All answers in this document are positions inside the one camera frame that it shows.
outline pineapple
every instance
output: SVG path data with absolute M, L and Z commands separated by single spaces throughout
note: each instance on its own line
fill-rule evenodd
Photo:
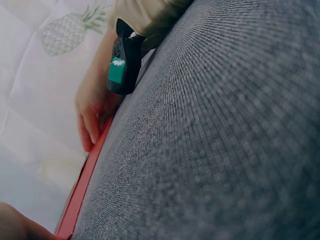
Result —
M 84 14 L 70 13 L 49 23 L 40 33 L 44 51 L 49 56 L 68 53 L 85 39 L 88 30 L 103 34 L 106 12 L 100 6 L 87 7 Z

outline gray upholstered cushion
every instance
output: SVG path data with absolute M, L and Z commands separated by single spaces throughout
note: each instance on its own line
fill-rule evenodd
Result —
M 72 239 L 320 239 L 319 9 L 196 0 L 116 114 Z

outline hand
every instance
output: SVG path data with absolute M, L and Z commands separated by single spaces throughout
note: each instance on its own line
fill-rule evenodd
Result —
M 93 66 L 89 68 L 75 95 L 77 126 L 86 152 L 96 144 L 105 123 L 122 99 L 123 96 L 107 89 L 106 75 Z
M 110 28 L 75 95 L 77 126 L 86 152 L 96 144 L 108 118 L 123 100 L 123 96 L 107 89 L 107 75 L 116 39 L 116 32 Z
M 12 206 L 0 203 L 0 240 L 61 240 Z

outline red edge trim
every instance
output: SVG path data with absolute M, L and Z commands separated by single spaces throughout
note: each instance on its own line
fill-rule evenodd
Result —
M 107 134 L 111 127 L 111 123 L 112 123 L 112 117 L 108 121 L 106 128 L 103 131 L 100 139 L 95 144 L 88 158 L 86 159 L 82 167 L 82 170 L 80 172 L 79 178 L 71 191 L 70 197 L 65 205 L 62 217 L 54 232 L 54 234 L 60 238 L 68 240 L 71 238 L 72 234 L 74 233 L 79 212 L 83 204 L 83 200 L 87 192 L 87 188 L 88 188 L 91 176 L 94 172 L 97 160 L 100 155 L 101 148 L 104 145 Z

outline white bedsheet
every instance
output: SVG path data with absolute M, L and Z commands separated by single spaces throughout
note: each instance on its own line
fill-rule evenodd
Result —
M 73 99 L 112 2 L 0 0 L 0 202 L 51 231 L 85 160 Z

